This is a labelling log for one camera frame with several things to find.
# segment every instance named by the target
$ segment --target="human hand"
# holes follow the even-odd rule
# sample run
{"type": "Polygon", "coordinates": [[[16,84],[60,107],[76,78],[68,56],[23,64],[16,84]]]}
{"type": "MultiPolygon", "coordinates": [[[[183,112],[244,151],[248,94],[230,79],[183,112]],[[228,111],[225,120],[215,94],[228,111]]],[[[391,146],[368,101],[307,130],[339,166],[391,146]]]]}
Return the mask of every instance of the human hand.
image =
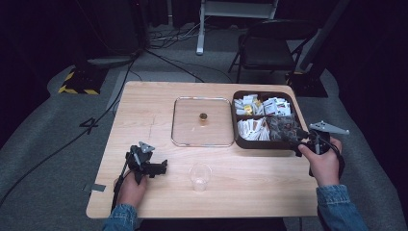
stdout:
{"type": "MultiPolygon", "coordinates": [[[[340,153],[342,153],[342,143],[340,141],[330,138],[330,142],[337,146],[340,153]]],[[[340,184],[339,160],[331,148],[321,155],[317,155],[303,144],[301,144],[298,149],[309,161],[310,168],[319,187],[340,184]]]]}
{"type": "Polygon", "coordinates": [[[135,174],[132,171],[128,171],[125,174],[125,179],[120,187],[119,194],[117,196],[116,205],[129,204],[137,209],[143,199],[144,193],[147,188],[147,177],[141,178],[140,184],[135,180],[135,174]]]}

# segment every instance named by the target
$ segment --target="glass tray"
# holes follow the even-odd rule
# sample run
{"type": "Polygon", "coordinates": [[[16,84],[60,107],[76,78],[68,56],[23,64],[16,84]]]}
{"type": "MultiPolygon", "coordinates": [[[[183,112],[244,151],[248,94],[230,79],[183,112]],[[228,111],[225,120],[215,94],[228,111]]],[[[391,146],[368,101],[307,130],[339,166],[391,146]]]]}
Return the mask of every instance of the glass tray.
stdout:
{"type": "Polygon", "coordinates": [[[178,146],[234,143],[231,103],[225,98],[179,97],[174,102],[171,140],[178,146]]]}

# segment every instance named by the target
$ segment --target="brown box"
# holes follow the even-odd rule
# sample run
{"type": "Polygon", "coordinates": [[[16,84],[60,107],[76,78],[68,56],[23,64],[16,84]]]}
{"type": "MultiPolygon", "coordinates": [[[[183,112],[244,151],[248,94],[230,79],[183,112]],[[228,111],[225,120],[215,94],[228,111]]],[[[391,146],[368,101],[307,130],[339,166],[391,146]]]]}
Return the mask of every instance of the brown box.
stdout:
{"type": "MultiPolygon", "coordinates": [[[[250,91],[250,90],[240,90],[234,93],[233,99],[243,99],[245,95],[249,94],[258,94],[258,99],[264,102],[271,97],[278,97],[284,98],[291,104],[291,112],[294,114],[294,120],[297,122],[299,128],[301,127],[301,123],[299,117],[297,116],[297,111],[293,106],[293,100],[290,96],[288,96],[284,92],[275,92],[275,91],[250,91]]],[[[234,127],[234,134],[235,134],[235,141],[237,145],[241,148],[245,149],[290,149],[290,145],[286,141],[247,141],[240,136],[238,131],[237,123],[240,120],[247,120],[247,119],[259,119],[261,117],[269,117],[271,115],[237,115],[237,109],[235,107],[235,102],[232,102],[232,117],[233,117],[233,127],[234,127]]]]}

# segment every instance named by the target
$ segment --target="wire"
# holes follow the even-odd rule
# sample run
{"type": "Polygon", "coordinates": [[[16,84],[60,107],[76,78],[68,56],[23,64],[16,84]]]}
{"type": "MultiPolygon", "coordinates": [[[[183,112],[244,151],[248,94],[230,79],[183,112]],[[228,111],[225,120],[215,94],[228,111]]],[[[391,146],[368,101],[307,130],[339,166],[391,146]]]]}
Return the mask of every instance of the wire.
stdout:
{"type": "Polygon", "coordinates": [[[114,104],[114,107],[112,108],[112,114],[114,115],[114,117],[116,117],[115,107],[116,107],[117,105],[119,105],[119,103],[120,103],[120,100],[118,100],[118,101],[114,104]]]}
{"type": "MultiPolygon", "coordinates": [[[[181,61],[172,60],[172,59],[167,58],[167,57],[164,57],[164,56],[162,56],[162,58],[167,59],[167,60],[170,60],[170,61],[178,62],[178,63],[180,63],[180,64],[188,64],[188,63],[184,63],[184,62],[181,62],[181,61]]],[[[206,66],[206,65],[201,65],[201,64],[189,64],[189,65],[201,66],[201,67],[204,67],[204,68],[209,68],[209,69],[211,69],[211,70],[218,71],[218,72],[222,73],[223,75],[225,75],[225,76],[229,79],[229,81],[231,82],[231,84],[234,83],[234,82],[232,81],[232,79],[231,79],[227,74],[225,74],[224,72],[222,72],[221,70],[218,70],[218,69],[215,69],[215,68],[206,66]]]]}
{"type": "Polygon", "coordinates": [[[134,72],[134,71],[130,71],[130,72],[132,72],[132,74],[135,74],[135,75],[137,75],[138,77],[139,77],[139,79],[143,82],[143,80],[141,79],[141,77],[139,76],[139,74],[138,73],[136,73],[136,72],[134,72]]]}
{"type": "Polygon", "coordinates": [[[104,64],[98,64],[98,63],[92,63],[90,61],[89,64],[92,64],[94,66],[96,66],[97,68],[107,68],[107,69],[111,69],[111,68],[115,68],[115,67],[120,67],[126,64],[129,64],[133,61],[134,57],[130,56],[128,60],[125,61],[118,61],[118,62],[110,62],[110,63],[104,63],[104,64]]]}
{"type": "Polygon", "coordinates": [[[333,143],[326,141],[325,139],[319,139],[319,141],[322,141],[324,143],[326,143],[331,149],[333,149],[333,151],[336,153],[336,156],[339,158],[342,154],[339,151],[339,148],[334,145],[333,143]]]}
{"type": "Polygon", "coordinates": [[[161,38],[163,36],[162,32],[160,31],[150,31],[149,34],[150,34],[150,39],[161,38]]]}
{"type": "Polygon", "coordinates": [[[303,219],[299,218],[299,230],[302,231],[303,230],[303,219]]]}
{"type": "Polygon", "coordinates": [[[187,71],[185,68],[181,67],[180,65],[174,64],[174,63],[172,63],[172,62],[166,60],[165,58],[163,58],[163,57],[161,57],[161,56],[159,56],[159,55],[157,55],[157,54],[155,54],[155,53],[153,53],[153,52],[151,52],[151,51],[149,51],[149,50],[147,50],[147,49],[144,49],[144,50],[145,50],[147,53],[149,53],[150,55],[156,56],[157,58],[159,58],[159,59],[165,61],[166,63],[171,64],[171,65],[174,65],[175,67],[177,67],[177,68],[179,68],[179,69],[185,71],[186,73],[190,74],[190,75],[191,75],[192,77],[194,77],[195,79],[201,81],[201,83],[205,83],[204,80],[202,80],[200,77],[198,77],[198,76],[194,75],[193,73],[187,71]]]}
{"type": "Polygon", "coordinates": [[[129,162],[129,158],[127,157],[127,158],[126,158],[125,165],[123,166],[122,172],[120,173],[119,178],[117,178],[117,181],[116,181],[116,183],[115,183],[114,198],[113,198],[113,200],[112,200],[111,212],[112,212],[112,211],[114,210],[114,208],[116,207],[117,197],[119,196],[120,188],[121,188],[121,186],[122,186],[122,184],[123,184],[123,181],[124,181],[124,179],[125,179],[125,176],[123,176],[123,174],[125,173],[125,170],[126,170],[126,168],[127,168],[128,162],[129,162]]]}
{"type": "Polygon", "coordinates": [[[82,136],[84,136],[84,134],[86,134],[86,132],[91,129],[97,122],[99,122],[99,120],[101,120],[107,113],[108,111],[114,106],[114,104],[116,103],[116,100],[118,99],[118,97],[120,96],[120,93],[123,91],[123,88],[126,84],[126,80],[127,80],[127,76],[129,74],[130,68],[132,67],[133,63],[135,62],[136,59],[134,59],[131,64],[129,64],[128,69],[126,71],[126,75],[125,78],[123,80],[122,86],[120,87],[119,93],[117,94],[114,102],[111,104],[111,106],[98,118],[96,119],[90,126],[89,128],[87,128],[86,130],[84,130],[83,132],[81,132],[77,137],[75,137],[74,139],[72,139],[71,141],[69,141],[68,143],[66,143],[65,145],[63,145],[62,147],[60,147],[57,151],[53,152],[51,155],[47,156],[46,158],[44,158],[42,161],[40,161],[38,164],[36,164],[35,166],[33,166],[30,170],[28,170],[26,173],[24,173],[24,175],[22,175],[13,185],[11,188],[9,188],[9,190],[6,192],[6,194],[2,197],[1,201],[0,201],[0,208],[3,206],[4,202],[6,201],[7,197],[9,196],[9,194],[14,190],[15,187],[17,187],[17,185],[25,178],[27,177],[31,172],[33,172],[35,169],[37,169],[39,166],[41,166],[43,163],[45,163],[46,161],[48,161],[49,159],[51,159],[52,157],[54,157],[55,155],[57,155],[58,153],[60,153],[62,150],[64,150],[65,148],[67,148],[68,146],[70,146],[71,144],[73,144],[74,142],[76,142],[78,139],[80,139],[82,136]]]}
{"type": "Polygon", "coordinates": [[[102,44],[110,51],[118,54],[118,55],[134,55],[135,53],[137,53],[138,49],[135,50],[135,52],[133,53],[121,53],[121,52],[117,52],[120,50],[125,50],[125,49],[113,49],[111,48],[108,44],[106,44],[106,42],[99,36],[98,32],[96,31],[95,27],[93,26],[92,22],[90,21],[89,17],[87,16],[87,13],[85,12],[84,8],[81,6],[81,4],[79,3],[78,0],[75,0],[76,4],[78,5],[79,9],[81,10],[82,15],[85,17],[85,19],[87,20],[89,26],[91,27],[91,29],[93,30],[93,33],[96,35],[96,37],[99,39],[100,42],[102,42],[102,44]]]}
{"type": "Polygon", "coordinates": [[[162,48],[168,48],[168,47],[170,47],[171,45],[173,45],[174,43],[176,43],[177,41],[185,41],[185,40],[188,40],[188,39],[191,39],[192,37],[196,37],[196,36],[198,36],[198,34],[192,34],[191,36],[189,36],[189,33],[190,32],[192,32],[192,31],[197,31],[197,27],[200,25],[200,23],[197,23],[195,26],[193,26],[191,29],[189,29],[184,35],[182,35],[182,36],[180,36],[180,29],[179,29],[179,31],[178,31],[178,33],[176,34],[176,35],[173,35],[173,36],[169,36],[170,34],[171,34],[171,32],[173,32],[173,31],[171,31],[170,33],[168,33],[167,34],[167,36],[165,36],[165,37],[163,37],[163,38],[153,38],[152,40],[150,40],[150,41],[157,41],[157,40],[163,40],[163,44],[162,45],[150,45],[150,48],[151,49],[162,49],[162,48]]]}

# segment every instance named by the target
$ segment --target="denim jacket sleeve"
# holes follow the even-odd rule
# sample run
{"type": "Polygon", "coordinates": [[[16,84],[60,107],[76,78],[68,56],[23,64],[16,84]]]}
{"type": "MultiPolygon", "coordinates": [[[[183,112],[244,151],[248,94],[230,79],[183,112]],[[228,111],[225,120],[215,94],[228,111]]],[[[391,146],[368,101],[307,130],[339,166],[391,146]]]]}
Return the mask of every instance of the denim jacket sleeve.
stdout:
{"type": "Polygon", "coordinates": [[[128,204],[116,205],[111,215],[105,220],[104,231],[129,230],[136,228],[137,212],[134,207],[128,204]]]}
{"type": "Polygon", "coordinates": [[[319,212],[330,230],[369,230],[345,185],[317,188],[319,212]]]}

